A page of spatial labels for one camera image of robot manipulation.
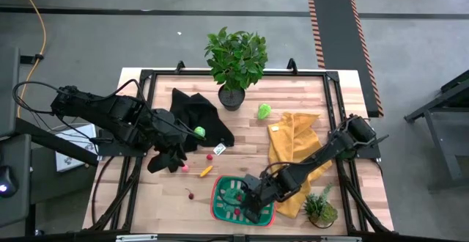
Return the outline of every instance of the green bowl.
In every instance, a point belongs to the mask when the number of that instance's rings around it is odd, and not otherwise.
[[[212,206],[210,207],[213,218],[229,221],[235,224],[247,224],[262,227],[270,226],[275,219],[276,212],[273,202],[262,209],[259,223],[255,224],[244,217],[243,212],[241,212],[239,216],[235,215],[236,209],[241,210],[239,206],[229,205],[221,199],[219,195],[220,191],[221,195],[223,195],[223,198],[228,203],[234,205],[240,204],[240,201],[238,201],[237,198],[241,196],[241,199],[244,199],[244,193],[241,191],[241,185],[243,184],[241,180],[241,177],[220,176],[215,181],[215,185],[212,190]]]

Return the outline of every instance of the wooden tabletop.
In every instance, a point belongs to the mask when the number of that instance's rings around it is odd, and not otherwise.
[[[123,68],[119,80],[122,85],[129,79],[139,79],[141,68]],[[339,70],[342,95],[347,115],[350,113],[366,117],[358,73],[355,70]],[[192,233],[192,234],[257,234],[257,235],[345,235],[344,212],[342,209],[339,179],[336,166],[332,166],[323,176],[311,183],[311,191],[320,193],[324,187],[333,183],[329,195],[330,203],[337,208],[339,218],[332,227],[321,230],[309,223],[303,209],[296,219],[289,219],[276,214],[276,220],[270,227],[251,227],[215,220],[210,214],[210,196],[215,179],[220,175],[244,176],[246,173],[258,176],[268,165],[267,153],[269,137],[267,125],[278,122],[282,113],[302,112],[320,114],[313,124],[313,129],[321,143],[327,141],[330,130],[322,79],[317,77],[269,77],[265,76],[255,86],[246,91],[245,101],[237,111],[227,111],[218,100],[219,86],[209,76],[158,76],[156,81],[153,108],[169,109],[171,91],[178,88],[187,95],[200,92],[218,108],[218,114],[235,137],[235,146],[229,147],[212,161],[206,154],[212,153],[212,147],[199,147],[194,153],[188,153],[190,172],[178,170],[169,173],[167,169],[151,174],[147,164],[154,153],[144,158],[139,180],[133,217],[132,233]],[[331,85],[333,104],[338,117],[336,96]],[[136,95],[133,85],[122,90],[120,95]],[[260,104],[269,103],[272,113],[266,119],[256,118]],[[115,158],[103,175],[97,190],[97,217],[104,213],[116,195],[123,158]],[[213,165],[208,176],[200,178],[199,174],[207,166]],[[358,178],[363,199],[376,217],[390,230],[393,229],[391,215],[383,185],[383,179],[377,165],[369,160],[356,160]],[[193,200],[188,199],[189,188],[194,193]],[[358,217],[356,205],[349,196],[352,216],[357,228]],[[84,220],[84,228],[91,226],[91,203],[89,203]],[[121,213],[122,224],[126,206]]]

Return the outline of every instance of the small potted plant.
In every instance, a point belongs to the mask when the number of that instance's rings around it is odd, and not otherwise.
[[[332,184],[328,184],[322,193],[306,196],[304,209],[309,221],[319,228],[328,228],[337,219],[337,210],[328,202],[328,195]]]
[[[205,56],[212,68],[210,74],[217,84],[223,84],[218,98],[227,110],[235,111],[244,101],[245,89],[256,84],[264,74],[267,52],[265,38],[257,33],[235,32],[226,34],[226,27],[218,34],[208,34]]]

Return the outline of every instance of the gray floor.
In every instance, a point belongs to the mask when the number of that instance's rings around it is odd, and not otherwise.
[[[162,10],[307,11],[306,0],[35,0],[39,6]],[[359,12],[469,12],[469,0],[356,0]],[[27,0],[0,0],[21,5]],[[169,67],[183,59],[204,66],[206,33],[222,26],[258,31],[267,38],[268,67],[284,67],[294,57],[301,68],[316,68],[308,18],[157,17],[44,15],[46,59],[34,80],[74,84],[97,94],[115,89],[121,67]],[[1,43],[36,53],[42,35],[35,15],[0,13]],[[385,117],[372,120],[390,134],[381,145],[386,192],[396,231],[407,235],[469,240],[469,192],[429,194],[426,187],[447,177],[426,124],[408,125],[402,117],[431,100],[437,89],[468,69],[469,21],[363,20]],[[28,67],[21,69],[24,77]],[[95,76],[102,81],[96,82]],[[26,101],[47,108],[54,94],[29,88]],[[24,114],[27,120],[34,121]],[[54,118],[46,117],[51,125]],[[46,232],[79,230],[89,191],[50,201],[38,210]],[[0,230],[20,235],[21,224]]]

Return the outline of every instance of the cherry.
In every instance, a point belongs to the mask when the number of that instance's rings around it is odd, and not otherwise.
[[[188,188],[186,188],[186,190],[189,191],[189,196],[188,196],[189,199],[193,199],[193,193],[191,192],[191,190],[189,190]]]

